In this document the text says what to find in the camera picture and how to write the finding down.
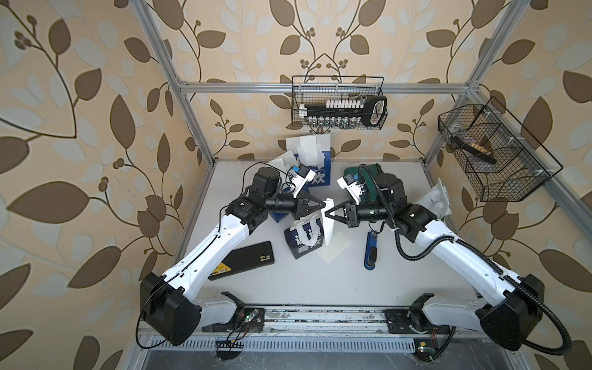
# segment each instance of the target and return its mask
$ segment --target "black wire basket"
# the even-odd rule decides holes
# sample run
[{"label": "black wire basket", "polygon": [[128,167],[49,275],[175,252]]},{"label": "black wire basket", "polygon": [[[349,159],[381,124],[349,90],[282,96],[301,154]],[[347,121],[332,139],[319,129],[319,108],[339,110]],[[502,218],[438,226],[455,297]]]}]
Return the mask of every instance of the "black wire basket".
[{"label": "black wire basket", "polygon": [[293,76],[292,122],[313,130],[380,130],[387,119],[383,77]]},{"label": "black wire basket", "polygon": [[[519,202],[563,166],[503,104],[492,99],[439,115],[438,130],[480,201]],[[503,124],[500,109],[520,124],[520,134]],[[536,158],[533,147],[547,163]]]}]

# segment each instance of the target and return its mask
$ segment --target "green bag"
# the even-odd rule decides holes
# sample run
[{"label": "green bag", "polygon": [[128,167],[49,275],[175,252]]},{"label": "green bag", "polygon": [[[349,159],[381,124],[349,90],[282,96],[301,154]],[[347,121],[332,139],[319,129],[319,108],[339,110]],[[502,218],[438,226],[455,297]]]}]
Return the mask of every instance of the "green bag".
[{"label": "green bag", "polygon": [[[370,168],[370,171],[372,171],[372,174],[376,177],[378,175],[380,175],[381,173],[383,173],[382,171],[382,167],[380,167],[380,165],[378,163],[375,163],[373,165],[368,165],[368,168]],[[351,173],[352,175],[357,175],[358,174],[358,167],[348,167],[345,170],[343,170],[343,176],[347,175]],[[366,182],[367,186],[366,186],[366,192],[364,192],[364,194],[362,194],[361,196],[361,200],[370,200],[370,201],[375,201],[378,200],[377,196],[376,196],[376,189],[374,188],[374,186],[372,186],[372,180],[370,180],[370,176],[368,176],[368,174],[366,173],[366,171],[362,171],[363,173],[363,180],[358,180],[359,182],[363,183],[364,181]]]}]

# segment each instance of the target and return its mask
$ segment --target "white robotic arm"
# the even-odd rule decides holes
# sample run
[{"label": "white robotic arm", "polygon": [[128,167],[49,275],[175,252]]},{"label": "white robotic arm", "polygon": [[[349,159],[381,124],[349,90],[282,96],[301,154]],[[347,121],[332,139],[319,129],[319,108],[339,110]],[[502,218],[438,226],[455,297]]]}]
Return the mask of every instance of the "white robotic arm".
[{"label": "white robotic arm", "polygon": [[[384,220],[395,233],[396,247],[406,260],[416,261],[433,253],[464,277],[481,295],[474,300],[457,300],[423,294],[410,306],[411,327],[425,331],[426,323],[448,325],[484,332],[506,349],[518,350],[526,344],[549,355],[564,355],[571,350],[570,335],[543,303],[545,286],[533,275],[518,276],[486,257],[453,233],[436,215],[420,204],[407,203],[403,183],[396,176],[381,173],[374,176],[366,170],[377,191],[379,201],[343,202],[325,212],[325,216],[357,227],[361,221]],[[342,188],[353,188],[352,181]],[[345,216],[334,215],[342,209]],[[416,256],[403,251],[399,235],[416,242],[424,250]],[[526,338],[545,314],[561,334],[563,344],[555,349],[529,342]]]},{"label": "white robotic arm", "polygon": [[223,292],[217,297],[197,300],[210,273],[267,219],[270,211],[292,213],[299,219],[325,207],[323,201],[301,192],[304,184],[314,179],[314,171],[299,165],[292,167],[288,175],[291,192],[281,192],[279,171],[260,168],[253,185],[229,204],[220,223],[204,240],[162,276],[148,274],[140,286],[143,304],[140,318],[173,345],[183,343],[196,328],[229,322],[237,314],[240,301],[236,297]]}]

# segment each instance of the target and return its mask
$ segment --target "wall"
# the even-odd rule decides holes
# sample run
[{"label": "wall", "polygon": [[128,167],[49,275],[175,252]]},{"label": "wall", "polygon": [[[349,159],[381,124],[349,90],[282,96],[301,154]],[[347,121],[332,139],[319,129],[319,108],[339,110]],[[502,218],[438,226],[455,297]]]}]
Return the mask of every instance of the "wall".
[{"label": "wall", "polygon": [[200,187],[201,153],[126,5],[0,1],[2,369],[122,363],[139,279],[170,265]]},{"label": "wall", "polygon": [[[287,137],[313,132],[309,126],[289,123],[288,97],[247,95],[248,101],[235,94],[192,97],[198,121],[215,157],[273,159],[284,152]],[[437,115],[452,108],[452,98],[445,94],[409,95],[399,100],[391,94],[387,98],[388,118],[382,130],[315,130],[331,134],[332,156],[336,160],[423,157],[436,136]]]},{"label": "wall", "polygon": [[[289,82],[293,75],[334,75],[342,81],[341,76],[367,75],[386,82],[462,83],[507,5],[503,0],[475,5],[466,0],[148,3],[176,72],[191,82]],[[210,109],[211,99],[226,113],[225,120],[244,130],[227,134],[215,126],[219,117]],[[399,124],[414,129],[412,120],[431,99],[435,107],[422,117],[427,126],[416,135],[419,150],[406,146],[401,140],[413,143],[413,138]],[[204,94],[193,102],[219,158],[271,159],[281,153],[278,140],[310,133],[310,128],[285,128],[291,119],[284,96]],[[435,117],[451,105],[446,95],[390,95],[380,133],[335,130],[332,146],[341,152],[338,159],[421,158],[436,135]],[[231,144],[218,152],[225,138],[244,146]]]},{"label": "wall", "polygon": [[[590,207],[591,20],[592,5],[586,0],[531,2],[482,85],[486,94],[491,91],[505,102],[559,159],[565,169],[558,176]],[[432,171],[448,186],[452,218],[460,235],[496,262],[522,276],[533,274],[541,279],[546,286],[545,304],[570,331],[574,347],[569,355],[548,356],[528,349],[530,362],[541,370],[589,368],[590,240],[543,188],[522,202],[479,202],[446,149]],[[560,344],[547,318],[529,340],[545,346]]]}]

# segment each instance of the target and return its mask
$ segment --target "white table surface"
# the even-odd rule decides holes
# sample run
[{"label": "white table surface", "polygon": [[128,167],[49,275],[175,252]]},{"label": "white table surface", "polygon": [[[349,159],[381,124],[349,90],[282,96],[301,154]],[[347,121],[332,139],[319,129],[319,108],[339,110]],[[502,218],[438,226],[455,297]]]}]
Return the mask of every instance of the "white table surface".
[{"label": "white table surface", "polygon": [[[218,223],[218,210],[239,195],[244,170],[254,162],[218,162],[208,188],[194,232],[189,241],[190,251]],[[384,172],[393,173],[403,181],[407,199],[415,201],[430,186],[418,162],[379,162]],[[347,167],[355,162],[332,162],[330,186],[310,188],[318,198],[333,198],[335,204],[349,198],[337,185]],[[245,177],[250,185],[259,166],[251,168]],[[320,304],[320,305],[409,305],[423,293],[446,295],[449,298],[474,298],[472,286],[434,255],[410,262],[397,252],[392,232],[378,236],[376,267],[363,267],[368,223],[357,228],[335,222],[334,234],[343,233],[351,244],[330,264],[315,251],[295,259],[284,239],[284,230],[294,221],[288,215],[279,223],[269,217],[237,248],[270,241],[275,263],[251,271],[207,280],[199,297],[212,297],[229,291],[250,304]],[[416,244],[401,237],[408,254],[421,251]]]}]

